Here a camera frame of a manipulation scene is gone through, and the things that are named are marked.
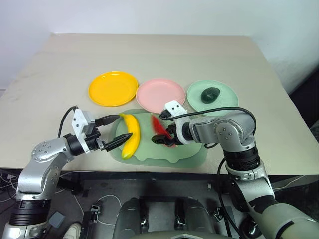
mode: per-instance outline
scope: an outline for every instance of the pink plate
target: pink plate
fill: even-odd
[[[161,113],[167,102],[176,100],[185,102],[185,90],[175,81],[166,78],[154,78],[142,83],[136,91],[138,103],[147,111]]]

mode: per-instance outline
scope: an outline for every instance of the white wall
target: white wall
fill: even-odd
[[[247,35],[291,92],[319,63],[319,0],[1,0],[0,89],[50,32]]]

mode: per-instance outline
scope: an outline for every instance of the plate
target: plate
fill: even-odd
[[[209,87],[218,88],[220,90],[220,94],[214,102],[205,104],[201,101],[200,96],[201,93]],[[205,111],[213,108],[226,106],[238,106],[238,97],[235,91],[228,85],[214,80],[200,80],[191,84],[187,90],[187,100],[196,111]],[[228,112],[230,112],[230,110],[210,112],[205,113],[205,115],[223,116]]]
[[[133,99],[139,84],[123,71],[110,71],[97,76],[90,84],[89,97],[102,106],[120,106]]]
[[[184,88],[177,82],[166,78],[145,81],[136,92],[136,99],[140,106],[153,113],[161,113],[164,105],[173,100],[182,105],[185,98]]]

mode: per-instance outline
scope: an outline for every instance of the yellow plate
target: yellow plate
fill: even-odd
[[[110,71],[97,76],[90,84],[91,100],[102,106],[120,106],[130,101],[138,89],[136,78],[123,71]]]

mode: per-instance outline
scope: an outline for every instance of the green plate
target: green plate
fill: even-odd
[[[151,114],[145,110],[128,110],[125,114],[133,114],[139,122],[141,129],[141,141],[134,155],[128,160],[122,160],[121,153],[123,145],[110,151],[111,156],[118,162],[137,165],[194,168],[200,166],[207,156],[207,149],[198,143],[179,145],[168,148],[163,145],[154,144],[151,138],[154,136],[151,127]],[[113,123],[110,138],[127,133],[127,128],[122,119]]]
[[[220,90],[220,94],[214,102],[205,104],[201,101],[200,95],[205,89],[209,87],[218,88]],[[187,90],[187,100],[196,111],[205,111],[213,108],[226,106],[238,106],[238,97],[234,90],[230,88],[228,85],[214,80],[201,80],[191,84]],[[217,111],[206,113],[205,115],[223,116],[228,112],[230,111]]]

